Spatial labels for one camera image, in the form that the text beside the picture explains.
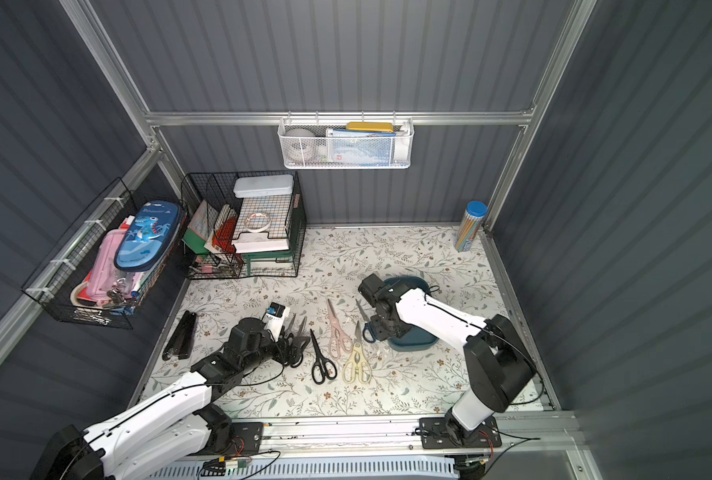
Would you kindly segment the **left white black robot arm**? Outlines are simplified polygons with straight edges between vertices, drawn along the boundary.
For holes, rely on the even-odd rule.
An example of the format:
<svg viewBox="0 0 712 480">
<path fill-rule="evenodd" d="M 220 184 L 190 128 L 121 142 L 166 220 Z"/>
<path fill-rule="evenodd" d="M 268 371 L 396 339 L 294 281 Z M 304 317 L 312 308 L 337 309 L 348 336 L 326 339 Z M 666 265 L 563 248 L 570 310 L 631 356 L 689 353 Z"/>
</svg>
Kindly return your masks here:
<svg viewBox="0 0 712 480">
<path fill-rule="evenodd" d="M 283 323 L 244 318 L 227 342 L 166 389 L 105 421 L 69 425 L 48 441 L 34 479 L 143 479 L 204 448 L 228 447 L 230 417 L 216 402 L 248 372 L 280 357 Z"/>
</svg>

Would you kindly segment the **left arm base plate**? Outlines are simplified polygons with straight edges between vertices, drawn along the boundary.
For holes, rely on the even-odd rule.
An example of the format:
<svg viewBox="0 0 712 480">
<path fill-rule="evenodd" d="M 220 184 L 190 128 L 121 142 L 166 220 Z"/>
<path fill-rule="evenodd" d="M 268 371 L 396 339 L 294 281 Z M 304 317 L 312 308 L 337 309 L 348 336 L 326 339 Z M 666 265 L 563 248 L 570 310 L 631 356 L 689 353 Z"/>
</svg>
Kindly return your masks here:
<svg viewBox="0 0 712 480">
<path fill-rule="evenodd" d="M 209 448 L 219 456 L 254 455 L 260 451 L 265 424 L 238 422 L 218 430 Z"/>
</svg>

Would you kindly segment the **pink scissors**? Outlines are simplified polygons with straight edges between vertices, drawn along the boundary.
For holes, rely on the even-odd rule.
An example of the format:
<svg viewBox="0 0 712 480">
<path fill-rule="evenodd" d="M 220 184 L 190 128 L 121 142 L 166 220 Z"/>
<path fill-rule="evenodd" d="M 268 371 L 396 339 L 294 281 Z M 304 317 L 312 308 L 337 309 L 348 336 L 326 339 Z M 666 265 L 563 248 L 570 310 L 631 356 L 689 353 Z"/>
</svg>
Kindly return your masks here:
<svg viewBox="0 0 712 480">
<path fill-rule="evenodd" d="M 327 316 L 330 325 L 330 354 L 334 359 L 340 359 L 344 354 L 352 352 L 353 339 L 342 328 L 330 299 L 327 300 Z"/>
</svg>

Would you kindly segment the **teal plastic storage box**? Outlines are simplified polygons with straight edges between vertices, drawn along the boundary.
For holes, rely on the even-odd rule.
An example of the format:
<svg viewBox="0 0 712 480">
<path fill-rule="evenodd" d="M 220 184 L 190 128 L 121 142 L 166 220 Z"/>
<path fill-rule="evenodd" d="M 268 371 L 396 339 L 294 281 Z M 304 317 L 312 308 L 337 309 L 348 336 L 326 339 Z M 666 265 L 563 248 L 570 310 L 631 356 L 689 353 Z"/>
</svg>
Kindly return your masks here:
<svg viewBox="0 0 712 480">
<path fill-rule="evenodd" d="M 389 277 L 385 280 L 389 286 L 405 283 L 412 288 L 420 288 L 425 294 L 431 295 L 434 288 L 424 279 L 416 276 Z M 438 337 L 427 330 L 411 324 L 410 329 L 401 337 L 392 337 L 387 340 L 389 346 L 398 352 L 425 351 L 438 342 Z"/>
</svg>

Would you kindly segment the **cream yellow kitchen scissors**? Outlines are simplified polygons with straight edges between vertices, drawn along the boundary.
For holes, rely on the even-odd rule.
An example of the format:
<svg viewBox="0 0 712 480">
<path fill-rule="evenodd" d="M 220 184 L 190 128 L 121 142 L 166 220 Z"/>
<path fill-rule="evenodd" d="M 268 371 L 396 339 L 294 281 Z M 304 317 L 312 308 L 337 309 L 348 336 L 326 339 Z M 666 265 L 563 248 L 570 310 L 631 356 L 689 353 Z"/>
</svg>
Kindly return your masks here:
<svg viewBox="0 0 712 480">
<path fill-rule="evenodd" d="M 360 382 L 369 384 L 372 378 L 372 367 L 364 352 L 362 325 L 361 322 L 357 322 L 352 351 L 343 367 L 343 380 L 346 383 Z"/>
</svg>

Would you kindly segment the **large black scissors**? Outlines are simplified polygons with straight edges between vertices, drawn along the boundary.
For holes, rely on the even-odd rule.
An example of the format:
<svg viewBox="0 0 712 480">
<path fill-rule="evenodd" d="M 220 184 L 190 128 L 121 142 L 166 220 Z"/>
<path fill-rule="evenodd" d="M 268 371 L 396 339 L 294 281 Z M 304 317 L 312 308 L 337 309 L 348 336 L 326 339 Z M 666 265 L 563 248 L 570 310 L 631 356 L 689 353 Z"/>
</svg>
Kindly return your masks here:
<svg viewBox="0 0 712 480">
<path fill-rule="evenodd" d="M 333 360 L 327 358 L 319 345 L 318 339 L 313 331 L 310 331 L 311 342 L 314 349 L 315 358 L 311 368 L 312 379 L 316 385 L 322 385 L 326 381 L 335 380 L 338 375 L 337 366 Z"/>
</svg>

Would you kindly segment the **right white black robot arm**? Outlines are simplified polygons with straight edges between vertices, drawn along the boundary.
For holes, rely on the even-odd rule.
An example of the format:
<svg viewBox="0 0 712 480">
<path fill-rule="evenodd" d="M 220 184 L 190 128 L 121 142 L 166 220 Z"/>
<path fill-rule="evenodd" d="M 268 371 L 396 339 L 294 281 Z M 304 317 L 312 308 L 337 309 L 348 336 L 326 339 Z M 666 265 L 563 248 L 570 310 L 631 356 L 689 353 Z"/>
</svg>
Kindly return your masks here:
<svg viewBox="0 0 712 480">
<path fill-rule="evenodd" d="M 404 281 L 372 274 L 359 293 L 375 309 L 368 324 L 377 341 L 402 338 L 414 327 L 465 359 L 469 387 L 445 414 L 441 438 L 461 446 L 496 413 L 504 413 L 539 374 L 522 338 L 503 315 L 485 318 L 455 309 Z"/>
</svg>

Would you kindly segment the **small black scissors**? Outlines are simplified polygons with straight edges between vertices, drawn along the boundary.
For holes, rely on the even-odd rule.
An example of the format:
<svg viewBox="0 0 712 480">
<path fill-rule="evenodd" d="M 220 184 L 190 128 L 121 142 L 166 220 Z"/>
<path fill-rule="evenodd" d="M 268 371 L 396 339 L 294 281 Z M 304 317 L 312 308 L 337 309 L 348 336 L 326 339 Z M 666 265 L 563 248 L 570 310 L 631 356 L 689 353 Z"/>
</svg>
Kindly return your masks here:
<svg viewBox="0 0 712 480">
<path fill-rule="evenodd" d="M 304 317 L 297 331 L 291 337 L 289 350 L 289 366 L 291 368 L 297 368 L 302 364 L 304 351 L 310 342 L 310 337 L 305 334 L 306 324 L 307 318 Z"/>
<path fill-rule="evenodd" d="M 285 330 L 281 340 L 281 358 L 284 366 L 296 368 L 301 362 L 300 347 L 297 345 L 297 336 L 292 332 L 296 321 L 296 314 L 292 316 L 292 320 L 288 328 Z"/>
</svg>

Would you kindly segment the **blue handled scissors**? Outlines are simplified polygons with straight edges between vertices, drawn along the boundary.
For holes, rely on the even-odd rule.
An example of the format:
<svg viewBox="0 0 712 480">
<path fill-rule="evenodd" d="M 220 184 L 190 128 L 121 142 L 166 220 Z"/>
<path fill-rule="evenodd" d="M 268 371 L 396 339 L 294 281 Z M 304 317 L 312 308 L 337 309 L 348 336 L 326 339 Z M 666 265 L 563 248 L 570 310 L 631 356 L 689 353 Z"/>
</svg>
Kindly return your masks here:
<svg viewBox="0 0 712 480">
<path fill-rule="evenodd" d="M 374 344 L 377 342 L 377 339 L 370 326 L 370 317 L 359 300 L 356 300 L 356 304 L 363 320 L 362 339 L 368 344 Z"/>
</svg>

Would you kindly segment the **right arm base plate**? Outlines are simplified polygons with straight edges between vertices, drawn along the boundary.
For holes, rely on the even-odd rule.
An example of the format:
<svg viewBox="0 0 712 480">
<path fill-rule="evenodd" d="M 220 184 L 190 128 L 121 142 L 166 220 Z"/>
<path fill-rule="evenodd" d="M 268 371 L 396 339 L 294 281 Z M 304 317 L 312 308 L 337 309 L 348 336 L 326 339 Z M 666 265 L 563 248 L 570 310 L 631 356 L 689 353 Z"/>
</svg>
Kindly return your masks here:
<svg viewBox="0 0 712 480">
<path fill-rule="evenodd" d="M 495 417 L 489 417 L 473 430 L 466 430 L 453 417 L 423 417 L 414 429 L 426 450 L 442 449 L 494 449 L 502 445 Z"/>
</svg>

